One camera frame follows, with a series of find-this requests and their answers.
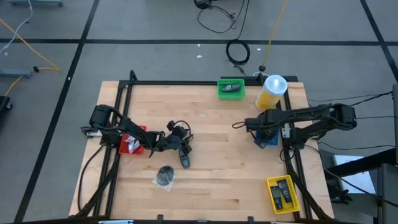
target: wooden table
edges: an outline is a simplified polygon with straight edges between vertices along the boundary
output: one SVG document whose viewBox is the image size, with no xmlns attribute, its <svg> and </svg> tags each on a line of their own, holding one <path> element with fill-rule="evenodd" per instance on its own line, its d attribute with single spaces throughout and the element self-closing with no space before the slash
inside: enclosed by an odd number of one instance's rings
<svg viewBox="0 0 398 224">
<path fill-rule="evenodd" d="M 103 82 L 98 105 L 114 105 L 118 82 Z M 276 215 L 272 209 L 266 179 L 286 174 L 284 162 L 279 159 L 282 148 L 267 146 L 260 149 L 244 128 L 231 125 L 244 118 L 255 118 L 259 111 L 254 106 L 260 86 L 247 86 L 242 100 L 219 100 L 215 86 L 161 86 L 134 85 L 129 117 L 149 131 L 164 130 L 170 120 L 183 119 L 192 127 L 191 167 L 183 169 L 178 151 L 156 152 L 150 159 L 144 155 L 122 155 L 111 218 L 165 220 L 247 220 L 292 221 L 293 214 Z M 308 106 L 303 83 L 289 83 L 292 109 Z M 296 123 L 304 127 L 310 122 Z M 99 148 L 99 138 L 89 139 L 82 162 Z M 317 148 L 314 140 L 308 145 Z M 98 186 L 104 150 L 88 166 L 82 188 L 84 205 Z M 308 191 L 333 217 L 333 211 L 318 152 L 301 150 L 302 164 Z M 176 180 L 170 192 L 154 185 L 152 180 L 163 165 L 176 171 Z M 103 195 L 100 214 L 104 213 L 108 190 Z M 70 214 L 78 212 L 76 194 Z M 297 192 L 304 217 L 300 192 Z"/>
</svg>

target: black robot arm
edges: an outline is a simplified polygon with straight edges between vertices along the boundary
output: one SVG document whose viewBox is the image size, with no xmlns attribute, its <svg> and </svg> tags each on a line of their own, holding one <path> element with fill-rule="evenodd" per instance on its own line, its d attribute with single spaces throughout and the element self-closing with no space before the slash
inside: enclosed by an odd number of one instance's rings
<svg viewBox="0 0 398 224">
<path fill-rule="evenodd" d="M 115 114 L 119 120 L 117 126 L 112 126 L 109 119 Z M 91 115 L 90 126 L 82 127 L 81 131 L 87 137 L 91 137 L 92 133 L 100 131 L 102 138 L 100 144 L 106 147 L 119 147 L 123 134 L 129 134 L 137 139 L 141 146 L 151 150 L 150 156 L 154 152 L 162 152 L 168 149 L 181 149 L 185 155 L 192 150 L 188 145 L 192 139 L 190 129 L 177 126 L 174 121 L 170 121 L 167 125 L 171 134 L 165 136 L 163 131 L 145 131 L 140 126 L 131 121 L 130 118 L 123 116 L 117 109 L 108 105 L 95 106 Z"/>
<path fill-rule="evenodd" d="M 305 128 L 284 129 L 285 124 L 300 121 L 318 121 Z M 334 105 L 319 105 L 311 108 L 282 111 L 280 109 L 269 109 L 261 113 L 257 118 L 244 120 L 246 131 L 257 131 L 260 139 L 271 140 L 280 128 L 282 137 L 289 139 L 289 146 L 303 149 L 309 138 L 322 138 L 326 132 L 340 129 L 350 130 L 356 127 L 355 109 L 340 103 Z"/>
</svg>

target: yellow tray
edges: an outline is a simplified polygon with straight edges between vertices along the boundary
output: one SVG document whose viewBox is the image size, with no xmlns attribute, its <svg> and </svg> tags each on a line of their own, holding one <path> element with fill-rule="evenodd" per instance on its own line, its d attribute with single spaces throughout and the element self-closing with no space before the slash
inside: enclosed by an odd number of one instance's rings
<svg viewBox="0 0 398 224">
<path fill-rule="evenodd" d="M 287 181 L 287 186 L 289 187 L 289 193 L 290 196 L 292 197 L 292 202 L 287 203 L 285 201 L 284 196 L 282 195 L 282 193 L 280 193 L 280 197 L 282 198 L 282 209 L 276 209 L 275 206 L 275 202 L 274 202 L 274 198 L 272 196 L 272 192 L 271 192 L 271 187 L 272 186 L 278 186 L 278 184 L 276 183 L 278 180 L 283 180 L 285 179 Z M 283 175 L 280 177 L 270 177 L 267 179 L 267 187 L 268 187 L 268 192 L 271 198 L 271 202 L 272 202 L 272 207 L 274 208 L 274 211 L 276 214 L 283 214 L 283 213 L 289 213 L 289 212 L 297 212 L 300 211 L 300 204 L 299 204 L 299 200 L 297 200 L 297 195 L 296 195 L 296 191 L 294 190 L 294 184 L 292 181 L 292 178 L 290 177 L 290 175 Z"/>
</svg>

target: orange juice bottle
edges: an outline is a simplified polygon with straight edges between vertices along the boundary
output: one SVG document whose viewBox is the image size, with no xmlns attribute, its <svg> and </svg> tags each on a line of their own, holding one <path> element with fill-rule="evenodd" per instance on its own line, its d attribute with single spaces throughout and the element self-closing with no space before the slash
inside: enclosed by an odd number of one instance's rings
<svg viewBox="0 0 398 224">
<path fill-rule="evenodd" d="M 270 75 L 262 85 L 257 97 L 256 107 L 261 111 L 275 108 L 280 98 L 287 90 L 287 82 L 280 75 Z"/>
</svg>

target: green container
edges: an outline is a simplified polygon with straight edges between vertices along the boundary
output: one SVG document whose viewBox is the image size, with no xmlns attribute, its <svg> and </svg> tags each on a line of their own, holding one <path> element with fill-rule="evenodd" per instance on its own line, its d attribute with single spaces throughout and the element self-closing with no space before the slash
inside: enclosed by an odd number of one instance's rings
<svg viewBox="0 0 398 224">
<path fill-rule="evenodd" d="M 241 89 L 234 92 L 223 92 L 221 88 L 229 84 L 241 84 Z M 217 81 L 217 89 L 218 89 L 218 98 L 222 100 L 239 100 L 243 98 L 246 94 L 244 91 L 244 80 L 243 79 L 219 79 Z"/>
</svg>

